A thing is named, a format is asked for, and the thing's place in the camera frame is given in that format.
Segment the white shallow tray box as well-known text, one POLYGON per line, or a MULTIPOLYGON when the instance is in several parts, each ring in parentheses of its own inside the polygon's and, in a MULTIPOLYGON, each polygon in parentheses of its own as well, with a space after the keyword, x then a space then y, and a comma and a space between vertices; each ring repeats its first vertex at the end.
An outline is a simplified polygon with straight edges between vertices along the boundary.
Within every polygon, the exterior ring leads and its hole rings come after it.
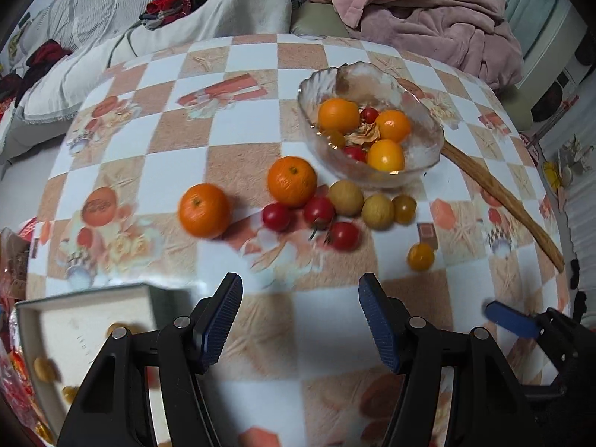
POLYGON ((61 390, 80 386, 115 323, 158 330, 192 310, 184 289, 113 286, 25 301, 16 306, 20 344, 35 398, 58 436, 70 405, 61 390))

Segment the large orange mandarin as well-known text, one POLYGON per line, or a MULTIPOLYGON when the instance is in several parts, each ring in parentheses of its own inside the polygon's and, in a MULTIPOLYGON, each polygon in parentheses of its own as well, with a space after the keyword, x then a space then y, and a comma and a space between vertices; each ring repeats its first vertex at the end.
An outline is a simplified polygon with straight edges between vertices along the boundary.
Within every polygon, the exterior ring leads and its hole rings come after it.
POLYGON ((231 223, 231 202, 215 185, 194 185, 180 199, 178 218, 189 234, 214 239, 223 235, 231 223))

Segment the clear glass fruit bowl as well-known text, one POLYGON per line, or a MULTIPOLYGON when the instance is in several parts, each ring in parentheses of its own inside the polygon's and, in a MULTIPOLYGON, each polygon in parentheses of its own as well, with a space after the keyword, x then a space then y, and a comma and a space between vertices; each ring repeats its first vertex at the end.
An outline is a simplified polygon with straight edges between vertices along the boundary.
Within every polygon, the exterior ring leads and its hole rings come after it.
POLYGON ((298 87, 304 140, 340 178, 396 189, 440 161, 444 131, 395 77, 359 61, 314 72, 298 87))

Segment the checkered tablecloth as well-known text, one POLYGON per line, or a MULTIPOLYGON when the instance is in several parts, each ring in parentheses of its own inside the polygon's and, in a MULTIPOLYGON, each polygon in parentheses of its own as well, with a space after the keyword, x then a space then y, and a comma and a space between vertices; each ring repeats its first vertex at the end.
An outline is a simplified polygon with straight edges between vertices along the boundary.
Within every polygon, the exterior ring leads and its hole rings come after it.
POLYGON ((400 381, 359 307, 365 272, 441 329, 485 326, 490 299, 568 312, 566 276, 447 159, 405 187, 416 205, 409 224, 378 231, 345 218, 337 244, 313 229, 312 211, 271 196, 268 172, 284 156, 309 162, 320 189, 336 182, 302 136, 298 87, 317 70, 359 61, 400 80, 449 142, 559 237, 538 169, 481 80, 371 42, 219 37, 119 64, 88 94, 41 198, 27 296, 141 282, 197 302, 238 273, 244 298, 204 383, 229 446, 380 444, 400 381), (182 196, 202 183, 232 206, 214 239, 189 234, 178 218, 182 196))

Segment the pink blanket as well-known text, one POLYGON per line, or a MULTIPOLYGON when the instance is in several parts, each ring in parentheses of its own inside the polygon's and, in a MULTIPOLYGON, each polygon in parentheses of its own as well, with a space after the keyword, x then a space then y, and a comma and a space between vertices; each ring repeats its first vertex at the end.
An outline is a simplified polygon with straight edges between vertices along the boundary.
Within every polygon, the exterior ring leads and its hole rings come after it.
POLYGON ((308 0, 329 3, 354 37, 441 61, 498 91, 520 82, 523 54, 506 0, 308 0))

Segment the white covered sofa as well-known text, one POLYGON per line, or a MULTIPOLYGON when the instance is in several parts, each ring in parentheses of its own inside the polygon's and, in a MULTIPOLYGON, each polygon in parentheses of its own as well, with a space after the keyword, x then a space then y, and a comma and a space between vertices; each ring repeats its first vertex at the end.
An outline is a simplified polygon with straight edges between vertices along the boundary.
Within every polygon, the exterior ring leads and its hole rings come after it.
POLYGON ((124 61, 214 37, 271 34, 289 29, 298 0, 207 0, 199 9, 157 29, 140 15, 150 0, 54 0, 1 54, 24 75, 27 60, 55 41, 68 55, 9 106, 1 119, 1 161, 65 133, 102 73, 124 61))

